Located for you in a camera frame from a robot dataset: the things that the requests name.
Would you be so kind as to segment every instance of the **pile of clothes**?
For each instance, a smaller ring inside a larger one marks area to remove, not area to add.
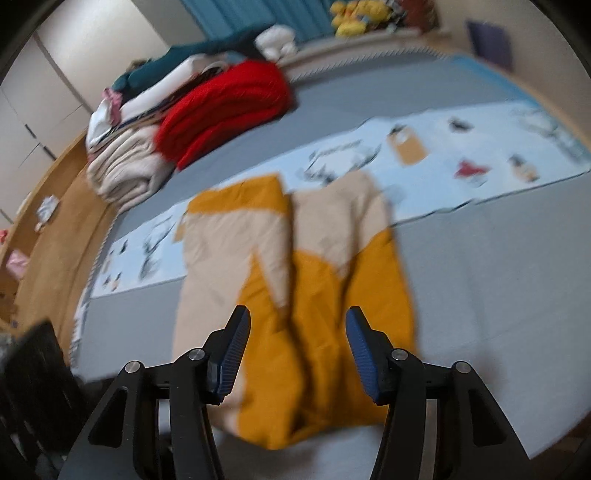
[[[287,27],[262,25],[134,62],[103,91],[90,118],[93,190],[124,212],[158,191],[175,168],[285,114],[291,90],[269,60],[293,54],[293,38]]]

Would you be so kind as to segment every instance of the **teal cloth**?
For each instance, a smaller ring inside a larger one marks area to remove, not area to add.
[[[270,26],[271,24],[258,24],[218,40],[171,47],[159,59],[150,60],[132,72],[121,75],[115,80],[112,89],[123,94],[125,103],[156,85],[191,55],[214,55],[224,51],[235,51],[251,59],[263,59],[254,45],[254,40]]]

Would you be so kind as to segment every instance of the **white wardrobe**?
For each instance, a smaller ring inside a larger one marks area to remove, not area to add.
[[[0,85],[0,228],[9,227],[90,113],[29,39]]]

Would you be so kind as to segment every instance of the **wooden headboard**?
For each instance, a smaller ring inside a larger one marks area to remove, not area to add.
[[[115,211],[86,183],[85,132],[54,162],[22,206],[0,250],[0,328],[16,336],[44,318],[69,349],[76,304]],[[46,196],[60,204],[40,234],[37,209]],[[30,258],[18,282],[6,269],[18,249]]]

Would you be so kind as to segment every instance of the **stuffed toy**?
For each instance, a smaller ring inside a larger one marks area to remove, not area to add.
[[[405,13],[400,11],[397,0],[359,0],[345,3],[337,0],[330,7],[334,16],[332,26],[337,37],[362,35],[376,28],[400,25]]]
[[[273,25],[255,39],[256,47],[268,61],[279,61],[297,53],[296,32],[285,25]]]

